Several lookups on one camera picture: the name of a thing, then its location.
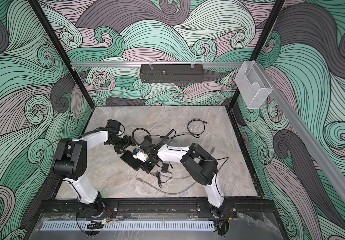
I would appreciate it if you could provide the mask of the black network switch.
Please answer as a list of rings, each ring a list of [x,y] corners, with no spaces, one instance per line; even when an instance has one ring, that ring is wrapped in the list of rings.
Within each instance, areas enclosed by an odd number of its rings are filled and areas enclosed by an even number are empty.
[[[132,169],[135,171],[138,171],[140,169],[141,164],[143,163],[141,160],[136,159],[133,157],[132,152],[125,151],[121,156],[120,159],[124,161],[127,165],[129,165]]]

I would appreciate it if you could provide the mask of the black power adapter with cable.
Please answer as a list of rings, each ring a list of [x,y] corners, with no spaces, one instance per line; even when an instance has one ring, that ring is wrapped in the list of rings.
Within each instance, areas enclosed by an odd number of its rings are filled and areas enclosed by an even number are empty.
[[[161,166],[156,164],[157,167],[160,167],[160,170],[159,171],[156,171],[156,172],[150,172],[150,174],[153,176],[153,177],[156,177],[157,178],[157,184],[159,186],[159,188],[162,188],[162,184],[165,184],[167,183],[169,180],[172,179],[173,177],[173,173],[170,172],[168,170],[169,168],[169,164],[162,164]],[[162,177],[166,177],[167,180],[163,181],[161,178]]]

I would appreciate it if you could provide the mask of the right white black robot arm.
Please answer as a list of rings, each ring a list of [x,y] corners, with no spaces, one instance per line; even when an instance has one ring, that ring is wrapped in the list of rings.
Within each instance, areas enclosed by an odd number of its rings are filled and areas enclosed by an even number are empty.
[[[191,178],[204,186],[208,203],[217,210],[221,209],[225,196],[218,186],[218,160],[196,143],[188,147],[166,144],[167,138],[175,132],[174,129],[170,130],[159,143],[154,144],[146,129],[136,128],[131,133],[132,141],[137,146],[133,157],[143,162],[182,164]]]

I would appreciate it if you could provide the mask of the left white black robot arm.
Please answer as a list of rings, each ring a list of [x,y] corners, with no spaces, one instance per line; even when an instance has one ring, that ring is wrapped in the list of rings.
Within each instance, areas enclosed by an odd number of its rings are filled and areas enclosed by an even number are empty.
[[[109,119],[105,127],[86,132],[79,138],[59,140],[53,156],[51,172],[68,183],[82,207],[94,211],[96,216],[103,212],[104,204],[100,192],[92,186],[85,174],[87,151],[104,144],[112,145],[116,154],[123,154],[127,147],[134,145],[124,130],[120,122]]]

